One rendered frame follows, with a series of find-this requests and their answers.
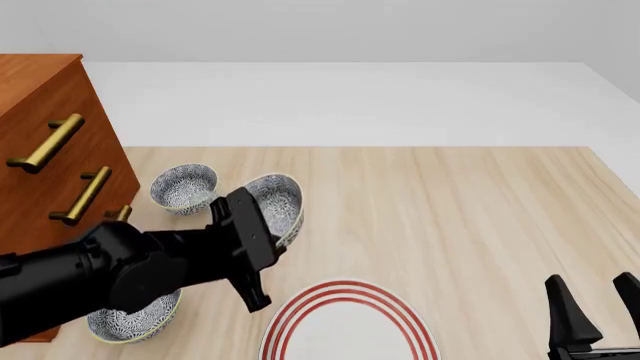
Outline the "white plate with red rings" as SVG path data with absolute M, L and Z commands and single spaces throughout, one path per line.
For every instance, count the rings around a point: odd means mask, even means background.
M 258 360 L 443 360 L 420 314 L 390 290 L 332 279 L 300 290 L 265 329 Z

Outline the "wooden cabinet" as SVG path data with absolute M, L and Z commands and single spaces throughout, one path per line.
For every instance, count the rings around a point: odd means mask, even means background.
M 85 124 L 40 173 L 8 167 L 26 158 L 54 131 L 52 120 L 77 113 Z M 110 178 L 75 226 L 48 218 L 66 212 L 86 187 L 81 173 L 101 167 Z M 75 242 L 128 205 L 139 191 L 134 174 L 77 55 L 0 54 L 0 256 L 29 254 Z M 23 341 L 50 341 L 59 326 Z

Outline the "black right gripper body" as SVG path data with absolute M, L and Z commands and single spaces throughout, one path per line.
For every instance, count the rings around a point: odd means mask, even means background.
M 550 344 L 549 360 L 640 360 L 640 347 L 593 348 L 591 344 Z

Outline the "patterned blue-white bowl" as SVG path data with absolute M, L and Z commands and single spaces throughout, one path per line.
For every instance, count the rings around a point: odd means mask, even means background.
M 273 173 L 260 176 L 243 185 L 254 197 L 276 238 L 276 248 L 288 248 L 299 235 L 304 223 L 304 197 L 292 177 Z
M 171 215 L 194 215 L 218 197 L 218 176 L 203 164 L 181 164 L 165 170 L 150 185 L 151 200 Z
M 161 296 L 140 311 L 101 309 L 88 314 L 88 329 L 107 344 L 135 344 L 159 334 L 174 319 L 182 299 L 182 290 Z

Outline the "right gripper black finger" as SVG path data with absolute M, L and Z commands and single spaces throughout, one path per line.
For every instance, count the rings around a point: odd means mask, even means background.
M 640 331 L 640 281 L 630 272 L 623 272 L 613 279 L 614 287 L 634 323 Z
M 551 275 L 544 284 L 550 314 L 550 348 L 590 348 L 603 339 L 560 275 Z

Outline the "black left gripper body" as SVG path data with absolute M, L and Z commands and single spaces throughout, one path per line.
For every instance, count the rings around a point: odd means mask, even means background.
M 273 265 L 271 233 L 255 200 L 218 197 L 210 204 L 216 257 L 216 276 L 227 279 L 248 311 L 271 304 L 261 284 L 260 271 Z

